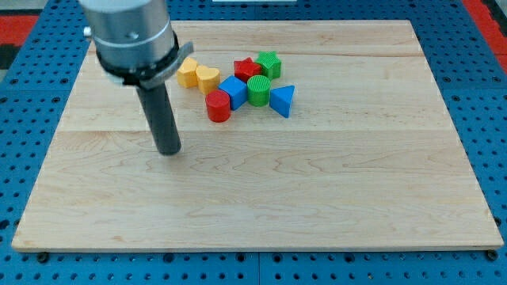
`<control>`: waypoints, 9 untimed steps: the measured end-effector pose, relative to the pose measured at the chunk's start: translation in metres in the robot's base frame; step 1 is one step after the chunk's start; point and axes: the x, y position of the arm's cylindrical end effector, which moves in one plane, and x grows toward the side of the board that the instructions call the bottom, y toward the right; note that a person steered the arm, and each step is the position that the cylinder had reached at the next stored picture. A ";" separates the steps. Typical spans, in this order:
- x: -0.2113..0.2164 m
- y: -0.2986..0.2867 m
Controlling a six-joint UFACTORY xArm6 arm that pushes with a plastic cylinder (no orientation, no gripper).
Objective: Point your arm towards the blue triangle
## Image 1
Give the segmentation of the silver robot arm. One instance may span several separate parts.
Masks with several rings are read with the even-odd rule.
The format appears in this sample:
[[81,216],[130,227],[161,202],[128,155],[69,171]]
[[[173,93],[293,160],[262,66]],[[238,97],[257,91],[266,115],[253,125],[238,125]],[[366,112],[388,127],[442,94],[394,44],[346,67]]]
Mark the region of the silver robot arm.
[[180,44],[164,0],[79,0],[105,71],[125,85],[153,89],[165,83],[194,52]]

